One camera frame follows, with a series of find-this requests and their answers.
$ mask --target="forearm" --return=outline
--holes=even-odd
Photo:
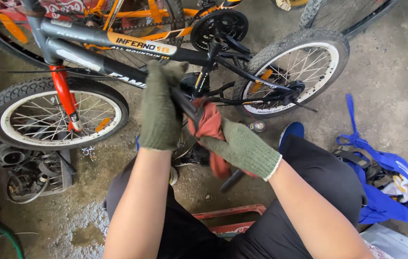
[[[269,179],[282,208],[314,259],[373,258],[359,233],[284,160]]]
[[[140,148],[111,219],[104,259],[156,258],[166,211],[172,151]]]

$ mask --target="red front fork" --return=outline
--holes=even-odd
[[[64,66],[49,66],[51,70],[58,70],[65,68]],[[54,80],[55,90],[57,90],[60,102],[62,102],[63,109],[65,109],[66,114],[69,118],[68,131],[74,129],[75,131],[80,131],[83,129],[82,123],[79,120],[76,108],[78,107],[76,98],[74,94],[69,92],[68,84],[66,82],[66,77],[68,73],[66,71],[52,72],[52,79]]]

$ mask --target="red rag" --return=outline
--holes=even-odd
[[[203,101],[205,101],[204,98],[196,98],[192,103],[196,107],[200,107]],[[215,103],[204,103],[204,111],[199,121],[199,130],[197,132],[194,128],[194,122],[191,119],[188,119],[188,128],[191,134],[195,134],[197,138],[209,136],[219,140],[225,140],[225,136],[221,131],[221,114],[217,110]],[[230,164],[213,152],[210,152],[210,168],[212,168],[215,177],[225,179],[230,176]],[[245,170],[243,171],[250,176],[255,176]]]

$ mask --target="chainring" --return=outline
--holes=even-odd
[[[203,52],[215,36],[226,33],[236,41],[241,41],[248,31],[248,20],[242,13],[221,9],[202,17],[191,31],[191,44]]]

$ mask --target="spray can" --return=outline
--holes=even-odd
[[[262,132],[265,130],[265,124],[263,121],[257,120],[248,125],[248,128],[256,132]]]

